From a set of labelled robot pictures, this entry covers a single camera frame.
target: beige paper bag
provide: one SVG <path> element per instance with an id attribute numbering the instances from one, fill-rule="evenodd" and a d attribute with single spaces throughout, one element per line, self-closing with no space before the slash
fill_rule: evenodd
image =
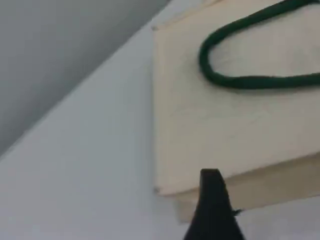
<path id="1" fill-rule="evenodd" d="M 196 188 L 202 168 L 218 168 L 232 179 L 320 150 L 320 88 L 229 90 L 210 85 L 197 66 L 199 47 L 209 33 L 276 2 L 222 0 L 154 32 L 159 194 Z M 303 7 L 226 39 L 213 51 L 212 61 L 218 71 L 231 76 L 320 72 L 319 22 L 318 5 Z M 260 196 L 252 198 L 264 204 Z"/>

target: gray wall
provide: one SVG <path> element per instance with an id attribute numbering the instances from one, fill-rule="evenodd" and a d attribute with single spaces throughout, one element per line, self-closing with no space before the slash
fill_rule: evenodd
<path id="1" fill-rule="evenodd" d="M 1 0 L 0 154 L 166 2 Z"/>

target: black object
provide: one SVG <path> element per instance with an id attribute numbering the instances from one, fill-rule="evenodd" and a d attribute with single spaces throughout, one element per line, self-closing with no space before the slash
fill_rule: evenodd
<path id="1" fill-rule="evenodd" d="M 203 169 L 200 196 L 184 240 L 245 240 L 231 207 L 225 181 L 217 169 Z"/>

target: white table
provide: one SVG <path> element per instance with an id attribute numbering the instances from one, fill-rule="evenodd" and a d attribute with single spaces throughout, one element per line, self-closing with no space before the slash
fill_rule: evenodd
<path id="1" fill-rule="evenodd" d="M 173 0 L 2 157 L 1 240 L 182 238 L 153 192 L 151 26 L 199 2 Z M 249 240 L 295 240 L 319 239 L 319 219 L 314 198 L 239 222 Z"/>

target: green rope handle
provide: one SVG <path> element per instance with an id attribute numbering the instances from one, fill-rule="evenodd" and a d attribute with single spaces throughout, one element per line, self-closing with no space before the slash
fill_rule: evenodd
<path id="1" fill-rule="evenodd" d="M 264 75 L 226 76 L 215 72 L 209 61 L 211 49 L 235 32 L 315 3 L 320 2 L 319 0 L 284 0 L 219 28 L 210 34 L 201 45 L 198 63 L 202 74 L 215 85 L 234 89 L 286 89 L 320 85 L 320 73 L 285 77 Z"/>

